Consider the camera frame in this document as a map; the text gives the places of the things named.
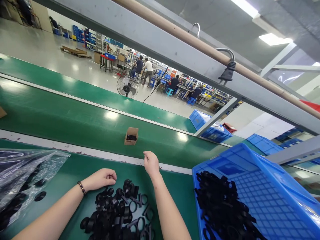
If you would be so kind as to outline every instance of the plastic bag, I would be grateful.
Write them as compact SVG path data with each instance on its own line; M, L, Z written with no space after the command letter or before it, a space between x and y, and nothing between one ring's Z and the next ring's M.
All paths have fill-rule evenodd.
M0 148L0 221L8 223L5 226L24 216L26 207L69 156L55 150Z

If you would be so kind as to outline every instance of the gray floor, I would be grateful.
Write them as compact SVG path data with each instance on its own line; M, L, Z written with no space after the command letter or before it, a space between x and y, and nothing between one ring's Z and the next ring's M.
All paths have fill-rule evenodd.
M82 43L0 18L1 53L118 93L116 89L118 75L105 73L104 70L100 70L98 64L88 59L61 52L62 45L85 50ZM150 92L151 88L139 84L138 94L134 99L142 102ZM176 97L154 92L146 103L183 117L189 117L194 109L213 115L207 111L207 107L202 108L197 104L191 106Z

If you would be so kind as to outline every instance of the fan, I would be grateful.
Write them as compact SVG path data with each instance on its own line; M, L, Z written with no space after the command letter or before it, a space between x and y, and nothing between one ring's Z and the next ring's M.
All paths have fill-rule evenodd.
M117 81L117 89L120 95L134 98L138 93L138 85L131 77L120 77Z

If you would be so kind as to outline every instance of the bracelet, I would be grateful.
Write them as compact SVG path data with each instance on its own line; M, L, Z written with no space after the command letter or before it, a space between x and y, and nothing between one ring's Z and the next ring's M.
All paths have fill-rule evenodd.
M83 192L83 195L86 195L87 192L86 192L86 190L84 190L84 188L83 188L83 186L82 186L82 183L79 181L78 184L79 184L79 186L80 186L80 188L81 188L81 191Z

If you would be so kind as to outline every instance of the white shirt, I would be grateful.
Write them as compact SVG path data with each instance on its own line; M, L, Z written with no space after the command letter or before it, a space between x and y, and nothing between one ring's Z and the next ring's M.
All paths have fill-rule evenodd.
M150 61L147 61L144 64L146 65L147 72L153 71L152 63Z

